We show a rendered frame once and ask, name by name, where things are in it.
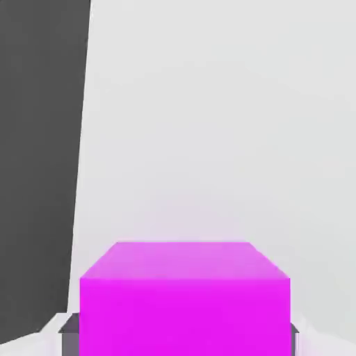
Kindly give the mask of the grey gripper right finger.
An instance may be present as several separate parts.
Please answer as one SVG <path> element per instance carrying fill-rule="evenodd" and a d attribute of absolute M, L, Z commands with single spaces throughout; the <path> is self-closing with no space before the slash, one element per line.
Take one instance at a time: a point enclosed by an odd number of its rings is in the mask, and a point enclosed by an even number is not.
<path fill-rule="evenodd" d="M 294 320 L 293 356 L 356 356 L 356 344 L 318 331 L 305 317 Z"/>

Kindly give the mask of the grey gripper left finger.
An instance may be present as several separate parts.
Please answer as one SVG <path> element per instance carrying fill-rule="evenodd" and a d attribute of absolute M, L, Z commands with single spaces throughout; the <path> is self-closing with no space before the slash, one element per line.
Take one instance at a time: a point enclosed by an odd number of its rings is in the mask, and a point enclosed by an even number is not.
<path fill-rule="evenodd" d="M 79 356 L 79 333 L 72 314 L 56 314 L 41 331 L 0 345 L 0 356 Z"/>

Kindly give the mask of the small magenta cube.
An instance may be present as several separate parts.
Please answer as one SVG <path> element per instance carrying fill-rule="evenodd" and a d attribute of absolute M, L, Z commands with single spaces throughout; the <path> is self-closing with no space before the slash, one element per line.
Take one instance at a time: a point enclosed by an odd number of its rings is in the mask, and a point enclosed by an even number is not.
<path fill-rule="evenodd" d="M 79 356 L 291 356 L 289 277 L 246 242 L 122 242 L 80 279 Z"/>

